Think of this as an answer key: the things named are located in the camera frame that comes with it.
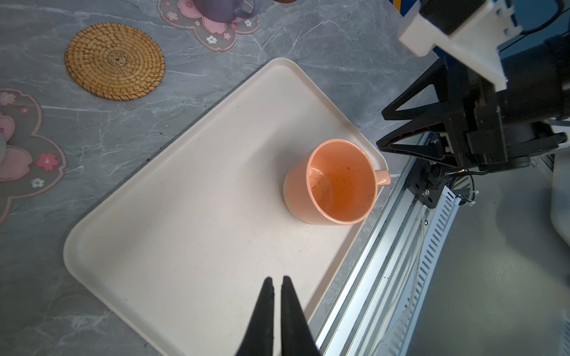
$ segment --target mug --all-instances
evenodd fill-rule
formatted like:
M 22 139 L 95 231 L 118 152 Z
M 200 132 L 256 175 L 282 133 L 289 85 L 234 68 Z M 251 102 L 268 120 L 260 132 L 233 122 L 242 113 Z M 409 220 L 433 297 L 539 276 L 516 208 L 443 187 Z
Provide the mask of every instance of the mug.
M 387 170 L 374 170 L 357 145 L 328 140 L 287 173 L 283 197 L 297 219 L 313 225 L 352 225 L 370 214 L 378 187 L 390 184 Z
M 251 13 L 242 9 L 243 0 L 194 0 L 196 9 L 202 15 L 216 22 L 231 22 L 237 17 L 250 19 L 257 15 L 261 0 L 254 0 Z

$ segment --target orange mug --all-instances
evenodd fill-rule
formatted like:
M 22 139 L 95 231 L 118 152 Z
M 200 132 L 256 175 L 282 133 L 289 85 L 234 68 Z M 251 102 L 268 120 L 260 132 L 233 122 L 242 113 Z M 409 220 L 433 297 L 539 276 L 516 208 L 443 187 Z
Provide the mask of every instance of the orange mug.
M 313 225 L 352 225 L 364 220 L 390 184 L 360 147 L 339 138 L 324 141 L 287 173 L 283 197 L 297 219 Z

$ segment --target coaster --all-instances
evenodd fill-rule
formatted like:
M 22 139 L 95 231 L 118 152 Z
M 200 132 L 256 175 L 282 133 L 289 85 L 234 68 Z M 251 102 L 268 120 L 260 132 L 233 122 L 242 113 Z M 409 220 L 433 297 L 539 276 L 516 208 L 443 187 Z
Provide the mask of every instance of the coaster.
M 248 3 L 244 3 L 246 11 L 253 10 Z M 237 18 L 232 22 L 214 22 L 196 9 L 193 0 L 159 0 L 158 12 L 164 21 L 176 28 L 192 29 L 196 39 L 209 50 L 224 52 L 231 49 L 237 35 L 254 33 L 261 21 L 256 15 L 251 19 Z
M 99 23 L 73 38 L 67 71 L 83 88 L 111 100 L 132 100 L 155 89 L 164 76 L 164 55 L 141 30 Z
M 42 109 L 33 97 L 0 89 L 0 135 L 7 142 L 0 162 L 0 224 L 8 218 L 13 200 L 41 194 L 63 178 L 66 156 L 37 134 L 41 124 Z

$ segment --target pink flower placemat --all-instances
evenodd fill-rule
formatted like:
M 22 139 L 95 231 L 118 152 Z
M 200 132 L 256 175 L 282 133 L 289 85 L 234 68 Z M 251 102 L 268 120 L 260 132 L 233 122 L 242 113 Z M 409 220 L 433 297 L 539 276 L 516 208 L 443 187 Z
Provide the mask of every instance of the pink flower placemat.
M 63 178 L 66 156 L 53 141 L 38 135 L 41 124 L 42 109 L 33 97 L 0 89 L 0 134 L 7 143 L 0 162 L 0 224 L 15 199 L 41 194 Z
M 246 11 L 253 8 L 244 4 Z M 193 0 L 159 0 L 158 13 L 169 25 L 194 32 L 194 36 L 204 47 L 217 52 L 224 52 L 232 48 L 238 34 L 252 34 L 261 23 L 259 16 L 251 19 L 237 18 L 229 23 L 214 22 L 205 18 L 196 9 Z

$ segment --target orange mug handle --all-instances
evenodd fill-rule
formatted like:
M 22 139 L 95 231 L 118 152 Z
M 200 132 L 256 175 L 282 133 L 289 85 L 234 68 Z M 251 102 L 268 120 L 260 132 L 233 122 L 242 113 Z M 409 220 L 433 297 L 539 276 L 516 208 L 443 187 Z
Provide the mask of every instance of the orange mug handle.
M 376 173 L 376 184 L 378 184 L 378 187 L 387 186 L 392 182 L 390 173 L 387 170 L 377 170 L 374 173 Z

